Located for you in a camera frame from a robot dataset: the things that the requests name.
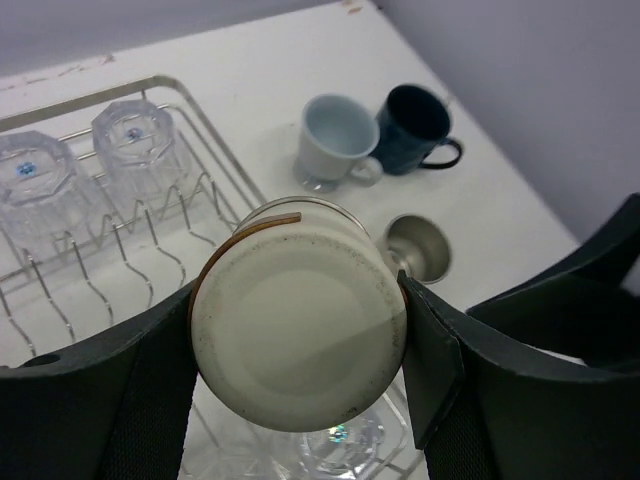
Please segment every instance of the black object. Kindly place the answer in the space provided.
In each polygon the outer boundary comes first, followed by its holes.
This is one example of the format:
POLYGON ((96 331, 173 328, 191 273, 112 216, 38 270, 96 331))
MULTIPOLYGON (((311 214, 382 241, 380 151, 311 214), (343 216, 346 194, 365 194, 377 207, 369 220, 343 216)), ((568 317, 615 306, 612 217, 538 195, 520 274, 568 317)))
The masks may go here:
MULTIPOLYGON (((619 288, 638 254, 633 195, 572 255, 467 314, 401 272, 409 410, 431 480, 640 478, 640 300, 619 288)), ((191 288, 0 369, 0 479, 174 480, 196 378, 191 288)))
POLYGON ((403 175, 416 168, 444 170, 454 167, 464 148, 449 138, 451 118, 442 102, 416 85, 400 85, 389 93, 378 113, 380 142, 371 154, 384 171, 403 175), (456 157, 446 163, 426 163, 436 147, 451 145, 456 157))
POLYGON ((566 259, 467 314, 401 274, 431 480, 640 478, 640 299, 619 286, 639 255, 636 194, 566 259))

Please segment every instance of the wire rack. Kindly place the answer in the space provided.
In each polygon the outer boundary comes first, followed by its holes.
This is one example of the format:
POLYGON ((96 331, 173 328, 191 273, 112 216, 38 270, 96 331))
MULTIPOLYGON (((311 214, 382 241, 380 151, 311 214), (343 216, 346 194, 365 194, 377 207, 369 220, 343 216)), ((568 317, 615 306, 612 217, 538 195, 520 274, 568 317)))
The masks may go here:
MULTIPOLYGON (((184 85, 170 77, 149 77, 0 119, 0 133, 26 129, 66 142, 91 172, 111 211, 89 238, 64 232, 53 239, 54 254, 47 258, 21 248, 0 228, 0 302, 5 317, 0 317, 0 364, 18 366, 162 301, 195 278, 240 220, 266 202, 184 85), (104 187, 86 125, 111 101, 130 98, 152 101, 172 115, 195 168, 181 188, 167 190, 160 205, 138 200, 132 212, 124 212, 104 187)), ((387 440, 375 462, 366 471, 352 472, 351 478, 408 478, 421 455, 409 442, 402 389, 394 383, 372 408, 388 432, 387 440)), ((235 435, 224 433, 221 419, 231 422, 233 432, 253 432, 254 448, 268 433, 235 417, 199 379, 181 478, 215 478, 211 463, 225 445, 233 445, 235 435)), ((260 468, 259 478, 295 478, 268 456, 260 468)))

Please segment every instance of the mug handle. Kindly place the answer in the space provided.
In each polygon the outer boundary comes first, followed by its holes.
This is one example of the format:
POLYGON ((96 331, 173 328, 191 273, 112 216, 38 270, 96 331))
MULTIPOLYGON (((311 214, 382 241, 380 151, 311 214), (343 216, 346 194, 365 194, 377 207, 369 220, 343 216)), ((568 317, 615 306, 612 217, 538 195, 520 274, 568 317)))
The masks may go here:
POLYGON ((454 138, 445 138, 439 146, 445 146, 445 145, 451 145, 454 149, 456 149, 456 151, 458 152, 458 154, 456 155, 456 158, 454 158, 450 162, 445 162, 445 163, 426 163, 423 161, 420 164, 420 168, 426 168, 428 170, 446 170, 447 168, 455 167, 458 164, 458 162, 460 162, 460 159, 462 158, 462 154, 464 153, 464 147, 462 146, 462 143, 460 143, 460 141, 454 138))
POLYGON ((363 187, 371 187, 382 178, 382 164, 373 157, 358 160, 349 171, 349 178, 363 187))

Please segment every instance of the metal cup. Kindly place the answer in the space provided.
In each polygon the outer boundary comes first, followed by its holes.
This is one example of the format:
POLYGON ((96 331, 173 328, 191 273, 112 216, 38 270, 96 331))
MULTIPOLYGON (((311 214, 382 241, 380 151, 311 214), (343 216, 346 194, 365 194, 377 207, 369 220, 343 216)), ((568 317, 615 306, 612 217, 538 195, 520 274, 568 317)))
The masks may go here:
POLYGON ((395 275, 404 270, 422 283, 442 280, 451 265, 447 238, 433 222, 417 215, 394 219, 376 245, 395 275))

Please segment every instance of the white mug handle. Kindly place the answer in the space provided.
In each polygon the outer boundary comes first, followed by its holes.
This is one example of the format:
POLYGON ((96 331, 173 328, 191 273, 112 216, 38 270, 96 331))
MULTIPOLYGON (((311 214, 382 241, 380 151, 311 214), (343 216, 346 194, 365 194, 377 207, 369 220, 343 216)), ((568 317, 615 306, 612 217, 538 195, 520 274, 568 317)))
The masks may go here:
POLYGON ((377 159, 365 157, 351 167, 349 178, 363 187, 371 187, 382 179, 382 173, 382 164, 377 159))

